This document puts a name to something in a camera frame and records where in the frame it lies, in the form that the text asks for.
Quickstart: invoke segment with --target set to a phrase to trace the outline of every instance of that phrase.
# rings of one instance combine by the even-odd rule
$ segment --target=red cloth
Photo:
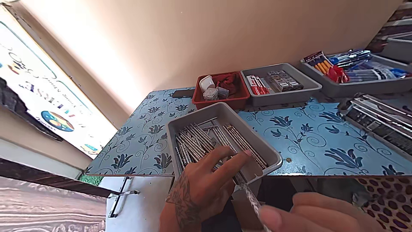
[[[230,73],[214,76],[212,80],[216,86],[229,90],[229,95],[232,95],[237,91],[236,85],[233,83],[237,78],[237,73]]]

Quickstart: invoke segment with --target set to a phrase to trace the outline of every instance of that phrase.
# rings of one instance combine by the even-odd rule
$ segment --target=wood grain surface
[[[106,198],[0,177],[0,232],[103,232]]]

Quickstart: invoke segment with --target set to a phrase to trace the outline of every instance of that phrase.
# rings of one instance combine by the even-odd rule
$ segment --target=floral pattern
[[[172,98],[175,90],[151,92],[90,164],[87,174],[172,175],[165,125],[196,110],[191,98]],[[312,98],[238,113],[281,153],[283,165],[270,175],[412,174],[411,162],[346,122],[335,101]],[[405,101],[397,104],[412,108]]]

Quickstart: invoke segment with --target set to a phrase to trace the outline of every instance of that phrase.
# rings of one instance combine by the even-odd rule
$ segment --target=tattooed hand
[[[250,151],[240,152],[213,172],[219,160],[233,155],[229,147],[218,147],[186,166],[166,199],[160,232],[200,231],[202,221],[222,212],[235,187],[232,177],[253,160]]]

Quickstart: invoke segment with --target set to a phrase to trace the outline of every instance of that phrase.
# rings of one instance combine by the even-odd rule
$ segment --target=hand
[[[239,152],[214,171],[219,160],[233,155],[229,147],[218,147],[186,166],[166,199],[160,232],[200,231],[202,221],[223,211],[235,187],[232,177],[253,160],[250,151]]]
[[[385,232],[350,203],[315,192],[295,194],[290,213],[262,206],[259,217],[272,232]]]

